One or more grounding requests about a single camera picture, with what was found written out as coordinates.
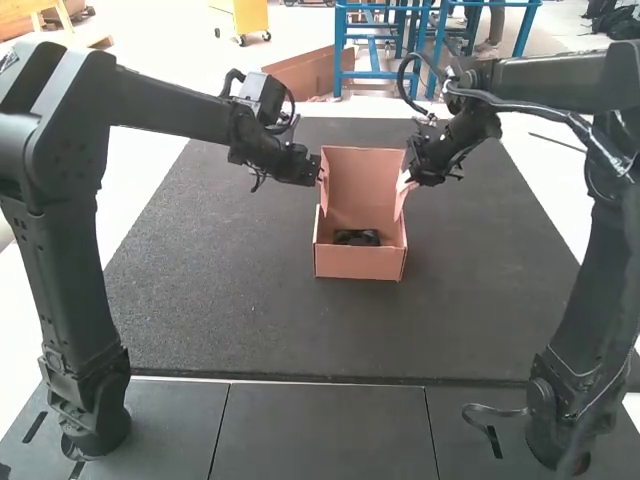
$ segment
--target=blue metal frame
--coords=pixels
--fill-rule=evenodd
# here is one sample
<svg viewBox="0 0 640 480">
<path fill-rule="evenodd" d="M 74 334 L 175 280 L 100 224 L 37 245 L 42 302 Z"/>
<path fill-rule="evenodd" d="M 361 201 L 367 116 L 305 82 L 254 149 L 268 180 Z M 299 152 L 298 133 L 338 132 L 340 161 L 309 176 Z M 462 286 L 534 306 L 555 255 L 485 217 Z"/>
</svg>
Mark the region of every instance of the blue metal frame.
<svg viewBox="0 0 640 480">
<path fill-rule="evenodd" d="M 433 50 L 433 58 L 436 63 L 440 62 L 442 57 L 442 49 L 447 48 L 452 55 L 471 55 L 475 44 L 478 24 L 480 22 L 480 14 L 482 8 L 485 7 L 520 7 L 526 8 L 520 32 L 513 49 L 513 56 L 520 57 L 524 53 L 524 48 L 531 31 L 533 19 L 537 8 L 542 4 L 542 0 L 527 0 L 527 2 L 516 1 L 498 1 L 498 0 L 441 0 L 440 7 L 432 7 L 431 0 L 396 0 L 392 4 L 391 0 L 386 0 L 384 5 L 381 4 L 361 4 L 347 3 L 347 0 L 337 0 L 335 8 L 335 56 L 334 56 L 334 97 L 342 95 L 342 80 L 344 78 L 357 79 L 394 79 L 396 73 L 382 72 L 380 68 L 380 58 L 378 57 L 377 40 L 385 40 L 387 42 L 394 41 L 396 45 L 395 58 L 399 59 L 403 56 L 403 50 L 407 52 L 414 50 L 422 51 L 425 47 L 426 39 L 435 38 Z M 473 8 L 466 28 L 447 28 L 447 12 L 449 7 L 455 5 L 460 7 L 477 7 Z M 373 10 L 384 9 L 384 21 L 376 23 L 373 18 Z M 431 19 L 431 11 L 440 11 L 437 23 Z M 349 11 L 363 11 L 366 17 L 366 23 L 349 23 Z M 393 11 L 393 21 L 391 21 L 390 12 Z M 409 22 L 408 41 L 404 44 L 404 34 L 407 24 L 407 14 L 411 15 Z M 349 33 L 349 29 L 376 28 L 388 30 L 389 33 L 384 34 L 366 34 L 366 33 Z M 462 38 L 466 45 L 462 51 L 451 42 L 451 38 Z M 344 49 L 347 39 L 367 40 L 369 45 L 369 56 L 371 59 L 371 70 L 361 72 L 343 72 L 341 70 L 341 52 Z M 418 82 L 420 81 L 421 62 L 416 61 L 413 66 L 413 72 L 406 75 L 409 81 L 409 89 L 411 98 L 415 99 L 418 92 Z M 426 89 L 426 98 L 433 99 L 437 86 L 437 78 L 434 72 L 429 72 L 429 80 Z"/>
<path fill-rule="evenodd" d="M 402 58 L 403 49 L 413 51 L 416 47 L 416 35 L 418 37 L 417 45 L 424 46 L 426 38 L 427 22 L 423 19 L 428 18 L 429 12 L 433 10 L 429 0 L 425 0 L 421 5 L 420 0 L 411 0 L 411 6 L 408 5 L 409 0 L 396 0 L 395 5 L 391 4 L 391 0 L 386 0 L 385 5 L 381 4 L 359 4 L 347 3 L 347 0 L 337 0 L 335 8 L 335 55 L 334 55 L 334 97 L 342 96 L 342 80 L 345 78 L 355 79 L 395 79 L 395 72 L 383 72 L 380 68 L 380 58 L 378 56 L 377 40 L 394 41 L 396 45 L 395 57 Z M 373 18 L 373 10 L 384 10 L 384 22 L 376 23 Z M 363 11 L 366 23 L 349 23 L 349 11 Z M 393 11 L 393 21 L 391 21 L 390 12 Z M 409 42 L 404 45 L 405 28 L 407 23 L 407 13 L 411 15 L 409 24 Z M 376 28 L 389 30 L 388 34 L 363 34 L 349 33 L 349 29 Z M 371 70 L 358 72 L 343 72 L 341 70 L 341 53 L 344 49 L 347 39 L 367 40 L 369 45 L 369 56 L 371 59 Z M 412 74 L 406 75 L 409 81 L 409 90 L 412 98 L 416 98 L 418 92 L 419 81 L 419 65 L 414 68 Z"/>
</svg>

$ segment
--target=person's leg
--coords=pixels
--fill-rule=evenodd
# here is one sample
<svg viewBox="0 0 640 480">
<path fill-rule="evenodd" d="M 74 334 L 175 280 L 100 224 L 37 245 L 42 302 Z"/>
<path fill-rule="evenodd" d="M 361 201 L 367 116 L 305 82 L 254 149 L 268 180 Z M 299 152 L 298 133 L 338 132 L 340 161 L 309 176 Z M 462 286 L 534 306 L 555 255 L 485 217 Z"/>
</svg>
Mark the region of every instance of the person's leg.
<svg viewBox="0 0 640 480">
<path fill-rule="evenodd" d="M 491 8 L 491 24 L 489 26 L 489 38 L 491 45 L 498 45 L 502 42 L 504 35 L 504 7 Z"/>
<path fill-rule="evenodd" d="M 490 8 L 491 23 L 489 25 L 489 37 L 487 37 L 484 42 L 473 47 L 474 56 L 481 60 L 498 58 L 500 56 L 498 47 L 504 35 L 504 7 Z"/>
</svg>

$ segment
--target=black bag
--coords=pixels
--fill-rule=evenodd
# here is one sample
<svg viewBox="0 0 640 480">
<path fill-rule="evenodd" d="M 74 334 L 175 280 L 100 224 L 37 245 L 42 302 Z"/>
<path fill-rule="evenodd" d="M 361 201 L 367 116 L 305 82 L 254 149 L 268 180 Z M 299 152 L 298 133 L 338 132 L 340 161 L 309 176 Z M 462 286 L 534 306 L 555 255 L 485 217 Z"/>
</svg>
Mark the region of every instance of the black bag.
<svg viewBox="0 0 640 480">
<path fill-rule="evenodd" d="M 591 31 L 593 33 L 609 33 L 611 28 L 618 23 L 633 19 L 633 12 L 636 5 L 627 5 L 618 7 L 613 12 L 600 15 L 591 22 Z"/>
<path fill-rule="evenodd" d="M 606 13 L 611 13 L 616 8 L 618 0 L 589 0 L 589 6 L 587 7 L 587 13 L 582 18 L 598 18 Z"/>
<path fill-rule="evenodd" d="M 631 40 L 634 38 L 640 38 L 640 22 L 635 18 L 623 20 L 611 27 L 607 36 L 612 40 Z"/>
</svg>

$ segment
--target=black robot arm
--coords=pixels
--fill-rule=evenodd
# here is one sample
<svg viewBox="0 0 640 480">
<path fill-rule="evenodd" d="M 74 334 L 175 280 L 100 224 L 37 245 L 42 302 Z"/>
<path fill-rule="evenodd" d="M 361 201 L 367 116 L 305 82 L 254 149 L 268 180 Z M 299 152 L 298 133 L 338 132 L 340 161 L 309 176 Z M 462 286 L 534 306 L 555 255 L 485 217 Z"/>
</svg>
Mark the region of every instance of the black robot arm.
<svg viewBox="0 0 640 480">
<path fill-rule="evenodd" d="M 244 81 L 239 97 L 228 95 L 233 78 Z M 229 161 L 256 173 L 254 188 L 267 176 L 316 182 L 319 159 L 290 141 L 295 119 L 279 122 L 286 87 L 259 73 L 227 80 L 224 98 L 214 97 L 127 70 L 106 52 L 49 42 L 17 43 L 0 59 L 0 206 L 24 260 L 43 333 L 39 364 L 71 458 L 108 454 L 130 424 L 129 358 L 95 228 L 111 126 L 228 145 Z"/>
<path fill-rule="evenodd" d="M 417 57 L 433 63 L 411 54 L 399 84 Z M 498 112 L 566 123 L 588 147 L 585 178 L 595 205 L 586 257 L 557 331 L 533 361 L 527 407 L 509 413 L 528 415 L 532 453 L 568 478 L 588 468 L 596 437 L 614 427 L 640 327 L 640 42 L 434 70 L 455 116 L 422 124 L 410 137 L 418 183 L 461 178 L 466 154 L 500 138 Z M 593 125 L 573 112 L 595 115 Z"/>
</svg>

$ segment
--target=open cardboard box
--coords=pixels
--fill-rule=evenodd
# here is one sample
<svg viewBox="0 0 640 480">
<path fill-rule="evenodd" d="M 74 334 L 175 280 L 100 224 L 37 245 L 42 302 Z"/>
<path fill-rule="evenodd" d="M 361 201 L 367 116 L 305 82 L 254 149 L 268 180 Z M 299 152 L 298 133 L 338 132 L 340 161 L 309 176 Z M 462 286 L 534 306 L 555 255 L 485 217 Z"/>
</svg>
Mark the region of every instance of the open cardboard box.
<svg viewBox="0 0 640 480">
<path fill-rule="evenodd" d="M 316 277 L 395 280 L 407 256 L 397 184 L 404 150 L 322 147 L 320 204 L 313 232 Z M 375 229 L 382 246 L 334 245 L 336 230 Z"/>
<path fill-rule="evenodd" d="M 266 65 L 262 67 L 262 71 L 284 83 L 297 102 L 306 102 L 333 91 L 334 52 L 334 46 L 330 45 Z M 342 70 L 355 70 L 354 46 L 342 50 L 340 63 Z"/>
</svg>

